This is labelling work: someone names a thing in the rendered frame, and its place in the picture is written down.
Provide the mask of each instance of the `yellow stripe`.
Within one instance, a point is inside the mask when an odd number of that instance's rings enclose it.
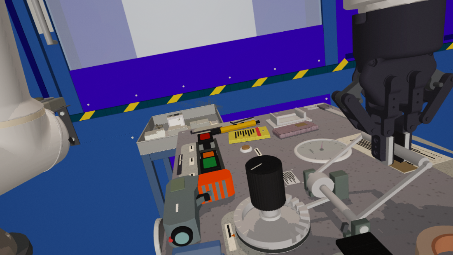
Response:
[[[298,74],[294,76],[293,80],[294,80],[294,79],[302,78],[305,74],[307,74],[307,72],[308,72],[308,69],[307,69],[307,70],[299,71]]]
[[[348,64],[348,61],[346,60],[346,58],[344,58],[343,61],[340,62],[340,64],[339,64],[338,66],[336,66],[335,69],[334,69],[332,72],[343,70],[343,68],[344,68],[347,64]]]
[[[267,77],[266,77],[266,78],[258,79],[258,80],[253,84],[252,88],[253,88],[253,87],[259,87],[259,86],[261,86],[261,85],[264,83],[264,81],[266,81],[266,80],[267,80]]]
[[[167,105],[169,103],[176,103],[181,97],[182,97],[182,94],[174,95],[173,97],[171,97],[170,101],[167,102]]]
[[[91,116],[93,116],[94,112],[95,112],[95,110],[85,112],[85,113],[83,114],[82,118],[81,118],[79,121],[90,119]]]
[[[135,110],[139,103],[130,103],[123,112]]]
[[[220,92],[222,92],[223,88],[225,88],[225,86],[216,87],[213,90],[213,92],[210,94],[210,96],[213,96],[214,94],[220,94]]]

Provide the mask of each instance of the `workbench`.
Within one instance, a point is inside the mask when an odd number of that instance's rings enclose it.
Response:
[[[225,255],[263,254],[250,249],[242,253],[230,252],[226,246],[227,240],[221,223],[227,213],[234,211],[241,201],[249,197],[245,163],[257,156],[257,153],[254,150],[248,153],[240,152],[240,147],[243,145],[249,145],[253,149],[258,148],[263,155],[278,157],[282,161],[283,171],[294,173],[300,183],[286,186],[287,194],[297,197],[305,204],[318,199],[308,197],[304,191],[303,170],[318,169],[322,164],[299,159],[294,154],[294,147],[310,139],[340,139],[358,134],[360,131],[355,129],[341,114],[336,115],[321,108],[313,110],[305,108],[304,110],[307,112],[307,117],[319,126],[318,130],[279,139],[272,134],[272,126],[265,121],[269,119],[269,114],[267,114],[255,116],[255,119],[260,121],[259,126],[267,126],[271,132],[271,138],[229,144],[228,133],[214,135],[225,168],[231,171],[235,195],[202,205],[200,209],[201,242],[220,240],[222,252]],[[282,111],[281,114],[291,112],[294,110]],[[195,142],[196,134],[190,134],[190,131],[180,132],[177,138],[176,156],[180,155],[183,145]],[[338,170],[344,170],[349,175],[349,198],[343,202],[357,215],[407,176],[407,174],[384,165],[355,149],[348,159],[335,162],[325,173],[328,175],[330,172]],[[173,170],[173,179],[175,178],[177,178],[176,169]],[[424,229],[435,225],[453,225],[451,217],[453,215],[452,188],[453,177],[434,166],[367,217],[371,223],[371,232],[392,254],[415,254],[417,236]],[[332,203],[327,202],[310,209],[309,215],[311,232],[307,240],[286,254],[333,255],[340,252],[335,241],[343,238],[340,226],[342,222],[347,222],[343,214]],[[239,242],[239,238],[236,238],[235,241],[238,246],[244,247],[244,244]],[[172,249],[168,241],[165,241],[162,254],[171,255]]]

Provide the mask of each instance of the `black pad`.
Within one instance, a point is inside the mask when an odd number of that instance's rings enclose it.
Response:
[[[335,243],[343,255],[392,255],[371,232],[341,238]]]

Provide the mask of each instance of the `yellow and black hazard tape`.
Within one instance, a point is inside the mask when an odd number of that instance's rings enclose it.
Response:
[[[445,50],[449,50],[449,49],[453,49],[453,43],[445,43],[443,45],[443,47],[441,49],[439,49],[438,51],[445,51]],[[175,94],[173,96],[150,99],[149,101],[141,101],[141,102],[137,102],[137,103],[130,103],[128,105],[120,105],[120,106],[111,107],[111,108],[104,108],[103,110],[88,111],[88,112],[84,112],[81,114],[71,115],[71,120],[72,120],[72,122],[77,122],[77,121],[83,121],[83,120],[88,120],[88,119],[94,119],[97,117],[115,115],[115,114],[119,114],[122,112],[141,110],[142,108],[149,108],[149,107],[158,106],[158,105],[166,105],[168,103],[176,103],[178,101],[187,101],[189,99],[194,99],[194,98],[213,96],[215,94],[228,93],[228,92],[233,92],[233,91],[240,90],[240,89],[254,88],[254,87],[259,87],[262,85],[268,85],[268,84],[274,84],[274,83],[279,83],[279,82],[283,82],[283,81],[295,80],[295,79],[300,79],[303,77],[326,74],[326,73],[330,73],[330,72],[336,72],[336,71],[341,71],[344,69],[351,69],[351,68],[355,68],[355,67],[356,67],[356,61],[348,62],[346,59],[343,59],[342,62],[340,62],[338,64],[334,64],[334,65],[323,66],[323,67],[318,67],[318,68],[313,68],[313,69],[308,69],[308,70],[302,70],[302,71],[298,71],[298,72],[292,72],[292,73],[287,73],[287,74],[282,74],[282,75],[277,75],[277,76],[259,78],[256,80],[245,81],[245,82],[236,83],[236,84],[223,85],[223,86],[219,86],[219,87],[211,88],[211,89],[203,89],[203,90],[189,92],[189,93]]]

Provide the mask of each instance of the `round gauge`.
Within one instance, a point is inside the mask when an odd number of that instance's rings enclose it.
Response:
[[[299,159],[317,164],[325,164],[336,154],[343,150],[347,145],[333,139],[313,139],[300,143],[294,148],[294,153]],[[335,162],[347,159],[353,150],[349,149],[343,156]]]

